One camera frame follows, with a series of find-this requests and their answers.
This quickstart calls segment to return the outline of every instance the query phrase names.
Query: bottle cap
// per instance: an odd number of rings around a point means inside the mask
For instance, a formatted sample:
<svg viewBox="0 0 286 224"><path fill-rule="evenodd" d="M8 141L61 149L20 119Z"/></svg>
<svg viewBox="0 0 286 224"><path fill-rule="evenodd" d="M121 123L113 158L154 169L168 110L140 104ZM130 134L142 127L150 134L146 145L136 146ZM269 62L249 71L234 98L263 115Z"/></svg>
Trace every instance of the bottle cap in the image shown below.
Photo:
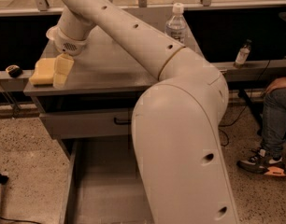
<svg viewBox="0 0 286 224"><path fill-rule="evenodd" d="M172 8L173 13L182 14L183 10L184 10L184 7L182 3L176 3L173 5L173 8Z"/></svg>

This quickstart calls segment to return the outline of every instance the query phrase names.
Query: person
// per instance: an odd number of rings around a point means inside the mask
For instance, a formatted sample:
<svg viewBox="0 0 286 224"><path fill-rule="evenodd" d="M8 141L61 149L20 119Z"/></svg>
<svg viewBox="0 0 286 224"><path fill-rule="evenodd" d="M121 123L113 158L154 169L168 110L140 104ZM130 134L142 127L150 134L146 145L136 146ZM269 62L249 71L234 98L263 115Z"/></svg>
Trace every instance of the person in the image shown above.
<svg viewBox="0 0 286 224"><path fill-rule="evenodd" d="M286 77L275 79L265 89L262 142L255 149L256 155L237 166L261 175L286 176L282 161L283 145L286 142Z"/></svg>

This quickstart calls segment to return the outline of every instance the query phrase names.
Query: speckled floor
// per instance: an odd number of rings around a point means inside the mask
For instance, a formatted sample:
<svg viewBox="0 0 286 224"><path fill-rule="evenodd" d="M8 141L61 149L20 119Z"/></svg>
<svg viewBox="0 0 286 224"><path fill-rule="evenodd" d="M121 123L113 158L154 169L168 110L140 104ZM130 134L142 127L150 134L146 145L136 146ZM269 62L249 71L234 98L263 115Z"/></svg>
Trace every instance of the speckled floor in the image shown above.
<svg viewBox="0 0 286 224"><path fill-rule="evenodd" d="M222 121L231 123L244 105L229 104ZM286 177L249 174L236 161L252 153L261 138L258 124L246 109L231 127L221 128L224 158L242 224L286 224ZM283 159L286 163L286 145ZM0 172L9 180L0 188L0 216L59 223L68 160L50 139L39 118L0 119Z"/></svg>

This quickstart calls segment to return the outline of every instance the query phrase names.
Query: hand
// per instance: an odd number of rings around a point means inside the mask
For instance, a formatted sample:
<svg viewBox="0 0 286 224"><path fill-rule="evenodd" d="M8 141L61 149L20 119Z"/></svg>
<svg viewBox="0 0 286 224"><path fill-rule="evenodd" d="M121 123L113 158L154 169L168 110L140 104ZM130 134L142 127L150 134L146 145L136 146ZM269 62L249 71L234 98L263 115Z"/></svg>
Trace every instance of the hand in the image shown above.
<svg viewBox="0 0 286 224"><path fill-rule="evenodd" d="M286 88L286 77L275 79L269 86L266 88L265 93L270 93L275 89Z"/></svg>

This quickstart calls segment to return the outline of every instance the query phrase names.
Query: jeans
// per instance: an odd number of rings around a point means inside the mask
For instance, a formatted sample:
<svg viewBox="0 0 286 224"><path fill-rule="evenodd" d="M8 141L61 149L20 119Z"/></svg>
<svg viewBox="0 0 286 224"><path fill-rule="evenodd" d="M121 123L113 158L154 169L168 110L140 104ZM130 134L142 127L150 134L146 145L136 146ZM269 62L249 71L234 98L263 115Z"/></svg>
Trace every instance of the jeans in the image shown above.
<svg viewBox="0 0 286 224"><path fill-rule="evenodd" d="M264 99L262 148L273 158L279 158L285 143L286 88L273 90Z"/></svg>

